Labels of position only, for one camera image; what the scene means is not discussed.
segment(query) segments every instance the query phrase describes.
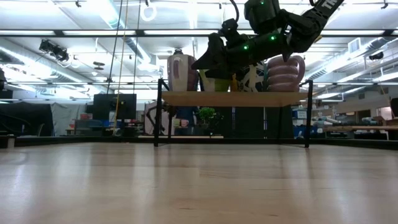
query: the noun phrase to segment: green plant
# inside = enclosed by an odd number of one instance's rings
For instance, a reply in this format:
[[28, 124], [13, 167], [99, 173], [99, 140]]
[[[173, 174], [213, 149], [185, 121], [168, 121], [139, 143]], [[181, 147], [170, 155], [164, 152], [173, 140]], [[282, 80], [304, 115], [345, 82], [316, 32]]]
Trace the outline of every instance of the green plant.
[[202, 108], [199, 111], [199, 117], [204, 123], [209, 123], [210, 120], [214, 117], [216, 111], [214, 108]]

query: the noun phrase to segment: pink coiled object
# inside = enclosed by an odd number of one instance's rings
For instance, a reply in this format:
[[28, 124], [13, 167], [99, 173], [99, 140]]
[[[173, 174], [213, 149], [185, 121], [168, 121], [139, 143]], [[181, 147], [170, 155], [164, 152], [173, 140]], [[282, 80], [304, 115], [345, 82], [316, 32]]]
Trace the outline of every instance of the pink coiled object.
[[276, 57], [268, 61], [268, 91], [298, 92], [299, 83], [304, 77], [305, 62], [298, 55], [291, 56], [287, 62]]

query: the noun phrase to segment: ceiling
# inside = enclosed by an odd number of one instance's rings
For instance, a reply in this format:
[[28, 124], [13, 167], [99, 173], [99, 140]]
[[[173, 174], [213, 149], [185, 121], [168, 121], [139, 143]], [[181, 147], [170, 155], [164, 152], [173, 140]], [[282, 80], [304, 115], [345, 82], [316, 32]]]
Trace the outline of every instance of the ceiling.
[[[6, 1], [0, 0], [0, 29], [110, 29], [107, 22], [104, 21], [104, 13], [109, 9], [101, 7], [101, 3], [106, 0], [87, 0], [80, 1], [81, 7], [76, 7], [72, 0], [31, 0], [31, 1]], [[113, 1], [115, 9], [119, 11], [121, 1]], [[127, 10], [126, 27], [128, 29], [219, 29], [224, 19], [235, 17], [233, 6], [225, 0], [151, 0], [150, 7], [145, 6], [144, 1], [123, 1], [121, 7], [121, 17], [125, 18]], [[243, 4], [246, 1], [236, 0], [241, 14], [239, 20], [239, 29], [250, 29], [249, 22], [243, 16]], [[290, 12], [301, 14], [310, 9], [307, 0], [280, 0], [281, 8]], [[381, 9], [384, 1], [378, 0], [346, 0], [340, 10], [330, 19], [326, 29], [396, 29], [398, 21], [396, 14], [398, 12], [398, 0], [387, 1], [389, 7]], [[156, 15], [153, 20], [148, 20], [152, 16], [155, 7]], [[44, 38], [40, 37], [4, 37], [8, 41], [22, 47], [19, 54], [25, 55], [24, 50], [33, 52], [37, 55], [34, 60], [41, 62], [51, 60], [56, 62], [49, 55], [39, 58], [42, 52], [38, 50], [39, 45]], [[119, 80], [121, 71], [122, 82], [133, 82], [136, 74], [136, 82], [156, 81], [160, 76], [165, 78], [166, 74], [158, 70], [137, 69], [135, 67], [135, 54], [127, 45], [124, 46], [121, 39], [98, 38], [96, 48], [96, 39], [94, 38], [46, 38], [59, 46], [68, 49], [68, 53], [75, 57], [72, 65], [67, 71], [76, 73], [81, 77], [92, 80], [93, 82], [103, 82], [112, 73], [114, 81]], [[327, 37], [320, 39], [316, 44], [304, 54], [306, 58], [307, 70], [319, 67], [328, 59], [333, 58], [348, 47], [354, 37]], [[182, 48], [185, 54], [201, 56], [207, 48], [206, 37], [140, 37], [137, 39], [139, 45], [145, 52], [156, 55], [156, 65], [158, 67], [166, 66], [167, 57], [175, 48]], [[112, 53], [115, 52], [115, 60], [112, 65]], [[124, 52], [123, 65], [121, 65], [122, 52]], [[103, 62], [104, 70], [96, 71], [94, 76], [93, 62]], [[341, 68], [346, 73], [353, 73], [358, 70], [359, 63], [356, 66]], [[67, 66], [69, 63], [52, 64], [52, 69], [58, 69], [58, 66]], [[131, 89], [131, 86], [122, 86], [121, 88]], [[137, 89], [153, 90], [156, 85], [141, 85]]]

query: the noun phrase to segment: wooden floor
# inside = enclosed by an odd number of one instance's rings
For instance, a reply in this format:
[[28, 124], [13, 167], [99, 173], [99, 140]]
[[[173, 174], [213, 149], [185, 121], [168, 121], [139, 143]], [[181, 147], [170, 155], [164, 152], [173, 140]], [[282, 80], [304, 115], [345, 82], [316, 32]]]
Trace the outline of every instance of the wooden floor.
[[84, 143], [0, 151], [0, 223], [382, 224], [398, 151]]

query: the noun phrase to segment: black robotic arm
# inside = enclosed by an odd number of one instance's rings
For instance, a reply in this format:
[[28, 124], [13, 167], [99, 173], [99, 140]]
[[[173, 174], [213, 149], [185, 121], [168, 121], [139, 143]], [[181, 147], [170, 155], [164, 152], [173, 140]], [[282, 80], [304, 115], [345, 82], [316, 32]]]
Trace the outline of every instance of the black robotic arm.
[[244, 16], [257, 36], [239, 35], [237, 20], [224, 21], [218, 33], [209, 35], [208, 49], [192, 69], [212, 70], [206, 73], [208, 78], [230, 79], [237, 70], [258, 61], [280, 54], [286, 61], [294, 52], [306, 52], [343, 1], [319, 0], [300, 16], [280, 9], [279, 0], [248, 0]]

